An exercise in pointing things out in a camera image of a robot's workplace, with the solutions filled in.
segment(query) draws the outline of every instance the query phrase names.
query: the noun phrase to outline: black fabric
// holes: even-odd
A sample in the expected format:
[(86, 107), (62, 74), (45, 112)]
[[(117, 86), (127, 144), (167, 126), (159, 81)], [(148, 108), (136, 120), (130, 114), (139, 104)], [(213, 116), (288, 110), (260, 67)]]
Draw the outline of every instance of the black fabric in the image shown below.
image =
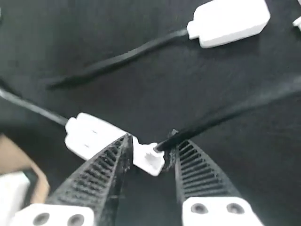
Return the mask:
[[(268, 0), (263, 32), (212, 49), (180, 40), (91, 84), (45, 90), (46, 81), (179, 30), (204, 0), (0, 0), (0, 76), (14, 90), (66, 117), (87, 112), (138, 136), (164, 139), (202, 114), (261, 85), (301, 72), (297, 0)], [(227, 173), (267, 226), (301, 216), (300, 96), (227, 122), (194, 141)], [(83, 161), (65, 131), (0, 100), (0, 130), (45, 171), (52, 191)], [(117, 225), (175, 221), (172, 174), (131, 174)]]

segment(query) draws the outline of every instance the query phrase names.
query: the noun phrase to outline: screw hole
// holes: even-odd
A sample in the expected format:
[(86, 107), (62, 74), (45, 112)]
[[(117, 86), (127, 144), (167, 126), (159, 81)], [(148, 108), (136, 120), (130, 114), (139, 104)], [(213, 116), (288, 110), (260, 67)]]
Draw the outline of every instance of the screw hole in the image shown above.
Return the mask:
[(227, 210), (229, 213), (235, 213), (235, 214), (243, 214), (245, 212), (244, 208), (242, 208), (237, 203), (231, 203), (227, 206)]
[(50, 214), (49, 213), (41, 213), (38, 216), (35, 217), (33, 220), (33, 225), (40, 226), (47, 223), (49, 219)]
[(67, 226), (82, 226), (84, 224), (85, 218), (81, 214), (73, 215), (69, 218)]
[(191, 212), (198, 213), (198, 214), (205, 214), (208, 213), (206, 206), (201, 203), (196, 203), (191, 207)]

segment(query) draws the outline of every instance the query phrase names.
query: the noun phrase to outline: white object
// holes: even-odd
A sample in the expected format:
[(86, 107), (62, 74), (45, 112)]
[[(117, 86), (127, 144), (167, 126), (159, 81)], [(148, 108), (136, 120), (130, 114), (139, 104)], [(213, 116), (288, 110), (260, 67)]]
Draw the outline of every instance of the white object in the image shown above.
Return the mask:
[(34, 225), (94, 226), (94, 212), (88, 207), (32, 204), (17, 212), (10, 224), (10, 226)]
[(70, 118), (65, 126), (66, 146), (84, 160), (91, 159), (127, 132), (86, 113)]
[(299, 30), (301, 31), (301, 17), (299, 17), (298, 19), (296, 19), (296, 20), (293, 22), (293, 26), (294, 26), (294, 27), (298, 27)]
[(29, 185), (23, 172), (0, 176), (0, 226), (7, 226), (21, 209)]
[(136, 137), (133, 137), (134, 156), (133, 164), (142, 170), (148, 172), (152, 176), (158, 176), (161, 172), (165, 160), (164, 152), (157, 153), (154, 147), (157, 143), (149, 145), (141, 145)]
[[(84, 160), (91, 159), (109, 144), (119, 139), (127, 132), (86, 113), (80, 113), (76, 118), (70, 118), (65, 126), (67, 136), (66, 146), (69, 150)], [(164, 152), (153, 150), (156, 143), (141, 145), (133, 137), (133, 164), (153, 176), (157, 176), (164, 166)]]
[(183, 226), (263, 226), (250, 204), (238, 197), (191, 197), (182, 206)]
[(209, 48), (259, 34), (269, 19), (265, 0), (213, 0), (195, 10), (187, 30)]

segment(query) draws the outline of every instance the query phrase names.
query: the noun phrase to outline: cable cord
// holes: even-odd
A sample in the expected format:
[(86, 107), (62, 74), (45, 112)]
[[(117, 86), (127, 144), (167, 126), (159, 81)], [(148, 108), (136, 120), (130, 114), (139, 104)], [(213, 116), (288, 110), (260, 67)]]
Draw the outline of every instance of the cable cord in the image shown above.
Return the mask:
[(156, 48), (159, 48), (179, 37), (188, 36), (187, 29), (182, 29), (179, 31), (172, 32), (164, 37), (149, 41), (145, 44), (143, 44), (140, 47), (137, 47), (127, 53), (114, 56), (112, 58), (96, 62), (74, 74), (74, 76), (71, 77), (65, 77), (58, 81), (52, 82), (51, 84), (47, 85), (47, 88), (49, 89), (59, 89), (64, 87), (72, 87), (76, 85), (81, 85), (88, 83), (98, 76), (100, 74), (95, 74), (100, 71), (104, 71), (106, 69), (110, 69), (114, 66), (118, 66), (121, 64), (124, 64), (126, 62), (129, 62), (143, 54), (146, 54), (147, 52), (154, 50)]
[(301, 76), (282, 82), (273, 86), (271, 89), (261, 90), (241, 102), (220, 108), (213, 113), (206, 114), (192, 126), (186, 127), (170, 138), (160, 142), (156, 146), (155, 150), (158, 152), (170, 150), (184, 140), (191, 139), (192, 137), (211, 129), (214, 126), (220, 125), (225, 121), (253, 111), (257, 108), (269, 105), (300, 91)]
[(12, 104), (15, 104), (17, 106), (20, 106), (20, 107), (23, 107), (27, 110), (30, 110), (32, 112), (35, 112), (39, 115), (42, 115), (44, 116), (45, 118), (48, 118), (50, 119), (51, 121), (54, 121), (62, 126), (65, 126), (68, 119), (52, 112), (52, 111), (49, 111), (49, 110), (46, 110), (44, 108), (41, 108), (29, 101), (26, 101), (24, 99), (22, 99), (21, 97), (13, 94), (13, 93), (10, 93), (8, 91), (6, 91), (5, 89), (1, 88), (0, 87), (0, 97), (11, 102)]

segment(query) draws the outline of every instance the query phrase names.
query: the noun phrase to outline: black surface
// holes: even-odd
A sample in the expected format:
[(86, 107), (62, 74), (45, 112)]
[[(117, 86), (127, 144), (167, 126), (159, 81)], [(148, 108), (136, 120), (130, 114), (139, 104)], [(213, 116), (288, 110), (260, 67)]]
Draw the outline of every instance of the black surface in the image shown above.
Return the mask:
[[(159, 141), (205, 112), (301, 71), (297, 0), (268, 0), (271, 20), (256, 37), (201, 49), (180, 41), (93, 84), (49, 92), (45, 80), (182, 29), (203, 0), (0, 0), (0, 76), (24, 97), (66, 117), (87, 112)], [(227, 173), (267, 226), (301, 216), (299, 97), (225, 123), (195, 142)], [(65, 131), (0, 101), (0, 130), (45, 171), (52, 190), (80, 164)], [(169, 225), (173, 175), (133, 173), (118, 225)]]

